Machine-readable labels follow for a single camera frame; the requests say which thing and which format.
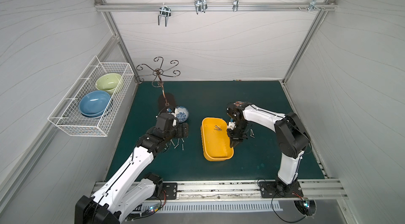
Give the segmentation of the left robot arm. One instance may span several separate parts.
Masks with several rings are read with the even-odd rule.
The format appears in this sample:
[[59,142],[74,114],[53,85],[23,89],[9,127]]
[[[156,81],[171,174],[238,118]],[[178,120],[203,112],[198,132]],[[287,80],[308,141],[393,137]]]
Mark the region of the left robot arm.
[[170,113],[157,116],[156,125],[139,137],[133,151],[119,170],[92,196],[82,196],[75,206],[76,224],[122,224],[144,201],[162,193],[162,178],[147,174],[136,178],[164,151],[172,139],[188,136],[189,126]]

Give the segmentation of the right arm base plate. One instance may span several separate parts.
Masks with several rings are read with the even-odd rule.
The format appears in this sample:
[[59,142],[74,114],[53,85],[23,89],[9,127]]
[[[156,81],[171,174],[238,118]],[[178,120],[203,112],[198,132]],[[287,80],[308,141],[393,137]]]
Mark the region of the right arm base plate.
[[262,198],[303,198],[304,194],[300,183],[295,180],[290,185],[284,184],[282,181],[266,181],[258,180],[257,185]]

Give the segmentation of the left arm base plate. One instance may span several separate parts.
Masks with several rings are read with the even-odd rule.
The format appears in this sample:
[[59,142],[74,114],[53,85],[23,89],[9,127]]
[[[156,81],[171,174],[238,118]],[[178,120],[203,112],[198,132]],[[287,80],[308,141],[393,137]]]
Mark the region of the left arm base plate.
[[177,199],[178,183],[163,182],[156,186],[151,199],[175,200]]

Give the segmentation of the yellow plastic storage box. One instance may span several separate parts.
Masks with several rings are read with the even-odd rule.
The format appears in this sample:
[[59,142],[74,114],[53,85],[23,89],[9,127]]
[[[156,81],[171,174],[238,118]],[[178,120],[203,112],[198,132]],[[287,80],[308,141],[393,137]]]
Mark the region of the yellow plastic storage box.
[[[215,130],[215,125],[222,131]],[[234,156],[234,149],[230,147],[227,135],[227,123],[221,118],[206,117],[201,123],[201,141],[203,154],[211,162],[226,161]]]

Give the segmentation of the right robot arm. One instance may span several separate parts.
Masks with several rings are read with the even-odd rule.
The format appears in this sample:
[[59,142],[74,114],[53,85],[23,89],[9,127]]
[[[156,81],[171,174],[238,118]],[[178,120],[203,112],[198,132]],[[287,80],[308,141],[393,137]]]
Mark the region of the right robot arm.
[[250,122],[270,129],[275,132],[282,152],[277,181],[284,186],[295,184],[299,164],[310,144],[310,137],[297,114],[276,113],[243,101],[229,104],[226,111],[231,118],[227,126],[230,147],[233,148],[247,139]]

